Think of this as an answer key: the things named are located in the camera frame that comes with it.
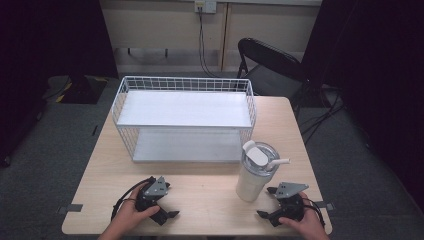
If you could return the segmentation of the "person's left hand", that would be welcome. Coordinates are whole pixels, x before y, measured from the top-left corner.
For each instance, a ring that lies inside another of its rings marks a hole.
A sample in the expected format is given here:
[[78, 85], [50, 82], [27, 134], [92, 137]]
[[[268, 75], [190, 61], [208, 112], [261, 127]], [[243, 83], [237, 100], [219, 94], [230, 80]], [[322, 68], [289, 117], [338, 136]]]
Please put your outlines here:
[[111, 222], [111, 229], [116, 237], [122, 237], [124, 234], [137, 227], [143, 220], [150, 218], [160, 210], [159, 206], [152, 206], [143, 211], [138, 211], [136, 209], [135, 204], [138, 192], [144, 186], [145, 183], [140, 184], [131, 192], [129, 197], [123, 201], [122, 206]]

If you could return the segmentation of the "white wall outlet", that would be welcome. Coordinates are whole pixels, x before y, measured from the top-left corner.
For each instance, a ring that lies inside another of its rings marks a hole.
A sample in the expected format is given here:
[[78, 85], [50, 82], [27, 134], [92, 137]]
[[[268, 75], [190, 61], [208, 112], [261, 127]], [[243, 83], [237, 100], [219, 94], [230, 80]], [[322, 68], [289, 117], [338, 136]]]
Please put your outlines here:
[[194, 10], [196, 13], [215, 14], [217, 2], [213, 0], [195, 0]]

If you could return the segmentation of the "dark stand base yellow tape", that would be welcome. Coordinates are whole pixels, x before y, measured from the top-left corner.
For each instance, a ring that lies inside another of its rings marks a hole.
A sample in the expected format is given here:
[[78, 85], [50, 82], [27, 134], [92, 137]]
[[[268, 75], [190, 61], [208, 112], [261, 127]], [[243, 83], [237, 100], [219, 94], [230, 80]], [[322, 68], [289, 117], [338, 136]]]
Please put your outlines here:
[[69, 75], [62, 87], [45, 100], [54, 97], [56, 103], [96, 104], [108, 84], [103, 77], [90, 75]]

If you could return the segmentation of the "person's right hand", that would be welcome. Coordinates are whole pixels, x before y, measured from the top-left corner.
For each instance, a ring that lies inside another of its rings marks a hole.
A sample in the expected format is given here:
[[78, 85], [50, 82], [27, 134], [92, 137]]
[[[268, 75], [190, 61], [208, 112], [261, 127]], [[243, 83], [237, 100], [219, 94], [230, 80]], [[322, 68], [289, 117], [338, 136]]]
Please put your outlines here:
[[303, 219], [295, 221], [290, 218], [280, 217], [279, 222], [297, 231], [305, 240], [330, 240], [316, 211], [310, 208], [308, 196], [304, 192], [300, 192], [299, 195], [305, 205]]

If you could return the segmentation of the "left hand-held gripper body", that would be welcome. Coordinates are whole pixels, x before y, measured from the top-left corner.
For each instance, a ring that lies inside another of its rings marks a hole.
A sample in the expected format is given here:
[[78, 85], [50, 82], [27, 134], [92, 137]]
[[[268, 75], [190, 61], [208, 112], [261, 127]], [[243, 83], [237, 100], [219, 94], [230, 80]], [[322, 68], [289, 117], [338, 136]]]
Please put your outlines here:
[[135, 207], [138, 211], [157, 206], [158, 201], [168, 194], [168, 188], [165, 186], [165, 178], [160, 176], [155, 178], [151, 176], [145, 179], [137, 191]]

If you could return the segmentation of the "black curtain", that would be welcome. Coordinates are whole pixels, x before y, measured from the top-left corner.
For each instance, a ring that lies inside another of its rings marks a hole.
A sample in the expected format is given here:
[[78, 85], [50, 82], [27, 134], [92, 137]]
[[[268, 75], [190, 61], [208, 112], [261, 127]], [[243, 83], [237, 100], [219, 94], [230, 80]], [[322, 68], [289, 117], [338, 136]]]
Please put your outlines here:
[[424, 0], [322, 0], [302, 61], [424, 212]]
[[118, 76], [100, 0], [0, 0], [0, 168], [62, 75]]

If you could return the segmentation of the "white tumbler cup with straw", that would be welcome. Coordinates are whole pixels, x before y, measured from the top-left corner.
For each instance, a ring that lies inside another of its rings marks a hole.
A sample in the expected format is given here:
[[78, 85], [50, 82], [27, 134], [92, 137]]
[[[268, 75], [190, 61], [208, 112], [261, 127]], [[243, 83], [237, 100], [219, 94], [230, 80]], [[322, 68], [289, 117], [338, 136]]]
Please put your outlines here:
[[278, 152], [266, 143], [253, 140], [246, 142], [243, 145], [241, 168], [236, 185], [237, 195], [244, 201], [255, 201], [279, 166], [290, 162], [289, 158], [281, 158]]

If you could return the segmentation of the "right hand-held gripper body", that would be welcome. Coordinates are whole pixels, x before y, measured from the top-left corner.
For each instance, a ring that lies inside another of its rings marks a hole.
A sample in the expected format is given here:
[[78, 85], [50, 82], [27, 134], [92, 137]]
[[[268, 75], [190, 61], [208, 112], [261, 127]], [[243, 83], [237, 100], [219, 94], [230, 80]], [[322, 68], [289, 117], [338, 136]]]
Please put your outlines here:
[[279, 202], [278, 217], [292, 220], [302, 220], [304, 203], [300, 192], [309, 188], [308, 184], [281, 182], [277, 187], [275, 197]]

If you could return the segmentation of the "black folding chair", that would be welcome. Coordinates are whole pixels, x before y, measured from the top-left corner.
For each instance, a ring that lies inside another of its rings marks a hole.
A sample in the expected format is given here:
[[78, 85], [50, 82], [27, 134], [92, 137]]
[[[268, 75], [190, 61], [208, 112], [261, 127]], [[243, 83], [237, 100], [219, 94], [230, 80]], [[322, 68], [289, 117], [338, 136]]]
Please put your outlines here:
[[295, 57], [254, 38], [242, 38], [238, 51], [237, 77], [249, 79], [256, 95], [286, 97], [292, 105], [301, 102], [309, 80]]

